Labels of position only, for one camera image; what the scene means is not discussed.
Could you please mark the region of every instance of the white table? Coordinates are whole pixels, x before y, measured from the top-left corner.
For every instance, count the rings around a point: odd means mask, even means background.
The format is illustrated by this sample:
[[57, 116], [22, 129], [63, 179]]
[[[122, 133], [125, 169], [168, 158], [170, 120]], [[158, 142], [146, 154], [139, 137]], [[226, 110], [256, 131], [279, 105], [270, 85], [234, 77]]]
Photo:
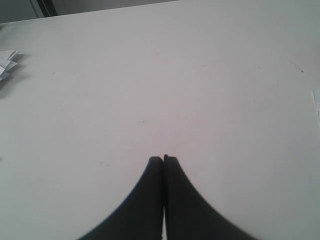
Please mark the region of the white table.
[[26, 57], [0, 91], [0, 239], [75, 240], [169, 154], [248, 233], [318, 240], [319, 5], [180, 0], [7, 24], [0, 50]]

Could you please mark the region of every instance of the crumpled paper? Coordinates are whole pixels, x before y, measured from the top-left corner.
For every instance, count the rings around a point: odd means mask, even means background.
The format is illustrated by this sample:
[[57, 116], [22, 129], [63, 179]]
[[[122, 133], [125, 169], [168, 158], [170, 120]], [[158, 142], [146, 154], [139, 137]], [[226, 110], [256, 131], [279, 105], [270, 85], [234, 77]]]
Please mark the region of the crumpled paper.
[[16, 50], [0, 51], [0, 81], [9, 76], [8, 70], [17, 65], [13, 58], [18, 54]]

